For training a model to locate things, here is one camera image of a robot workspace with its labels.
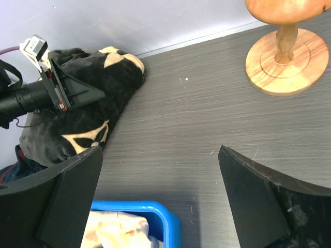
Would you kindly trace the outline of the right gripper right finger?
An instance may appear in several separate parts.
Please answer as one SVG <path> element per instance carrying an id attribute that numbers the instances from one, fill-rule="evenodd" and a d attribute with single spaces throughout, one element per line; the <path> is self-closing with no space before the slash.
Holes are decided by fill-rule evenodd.
<path id="1" fill-rule="evenodd" d="M 241 247 L 330 247 L 330 188 L 226 146 L 218 161 Z"/>

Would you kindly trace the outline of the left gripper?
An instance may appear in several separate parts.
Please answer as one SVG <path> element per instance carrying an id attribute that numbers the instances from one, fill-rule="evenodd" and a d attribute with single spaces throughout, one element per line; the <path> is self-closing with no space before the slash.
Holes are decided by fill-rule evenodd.
<path id="1" fill-rule="evenodd" d="M 105 92 L 65 72 L 53 59 L 50 68 L 41 67 L 40 76 L 55 109 L 66 112 L 106 97 Z"/>

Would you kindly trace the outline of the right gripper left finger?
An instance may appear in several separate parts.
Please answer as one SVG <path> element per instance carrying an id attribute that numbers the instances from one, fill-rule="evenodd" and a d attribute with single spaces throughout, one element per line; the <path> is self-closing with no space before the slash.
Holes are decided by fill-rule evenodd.
<path id="1" fill-rule="evenodd" d="M 1 185 L 1 247 L 80 247 L 101 147 Z"/>

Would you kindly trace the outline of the navy and red cloth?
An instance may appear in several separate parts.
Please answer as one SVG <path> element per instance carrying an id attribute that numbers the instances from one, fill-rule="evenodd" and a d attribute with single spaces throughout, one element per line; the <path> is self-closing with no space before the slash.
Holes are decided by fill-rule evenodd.
<path id="1" fill-rule="evenodd" d="M 1 169 L 0 183 L 9 183 L 46 169 L 45 166 L 25 156 L 20 145 L 15 147 L 17 162 Z"/>

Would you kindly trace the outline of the black floral blanket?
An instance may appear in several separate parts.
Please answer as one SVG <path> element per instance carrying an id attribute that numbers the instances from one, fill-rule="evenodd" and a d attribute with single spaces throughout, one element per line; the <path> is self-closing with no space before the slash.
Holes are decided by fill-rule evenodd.
<path id="1" fill-rule="evenodd" d="M 84 105 L 65 112 L 42 110 L 27 115 L 20 148 L 27 158 L 46 167 L 89 148 L 104 147 L 146 78 L 139 58 L 113 46 L 93 53 L 80 48 L 53 50 L 48 59 L 67 75 L 102 91 L 104 97 L 92 95 Z"/>

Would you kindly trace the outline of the blue plastic bin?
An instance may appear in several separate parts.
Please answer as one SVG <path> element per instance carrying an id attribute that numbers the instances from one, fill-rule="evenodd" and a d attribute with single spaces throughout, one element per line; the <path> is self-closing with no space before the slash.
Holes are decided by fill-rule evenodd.
<path id="1" fill-rule="evenodd" d="M 181 222 L 177 214 L 156 201 L 106 201 L 95 200 L 92 210 L 120 211 L 147 219 L 148 233 L 163 242 L 167 248 L 182 247 Z"/>

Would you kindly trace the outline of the wooden hat stand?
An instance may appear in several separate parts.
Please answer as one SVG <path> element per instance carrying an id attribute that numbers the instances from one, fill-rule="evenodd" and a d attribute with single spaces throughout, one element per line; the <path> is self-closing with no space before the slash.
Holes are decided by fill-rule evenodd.
<path id="1" fill-rule="evenodd" d="M 291 96 L 310 88 L 326 70 L 329 50 L 317 34 L 298 28 L 330 8 L 330 1 L 246 1 L 257 20 L 277 25 L 249 50 L 245 68 L 251 84 L 265 94 Z"/>

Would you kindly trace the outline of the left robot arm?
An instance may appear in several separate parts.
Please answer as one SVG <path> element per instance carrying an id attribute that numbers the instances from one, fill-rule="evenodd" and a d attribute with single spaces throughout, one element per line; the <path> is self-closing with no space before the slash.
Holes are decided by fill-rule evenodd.
<path id="1" fill-rule="evenodd" d="M 53 59 L 50 69 L 41 68 L 41 80 L 23 84 L 22 74 L 1 61 L 1 127 L 27 113 L 50 110 L 57 115 L 101 100 L 104 91 L 65 72 Z"/>

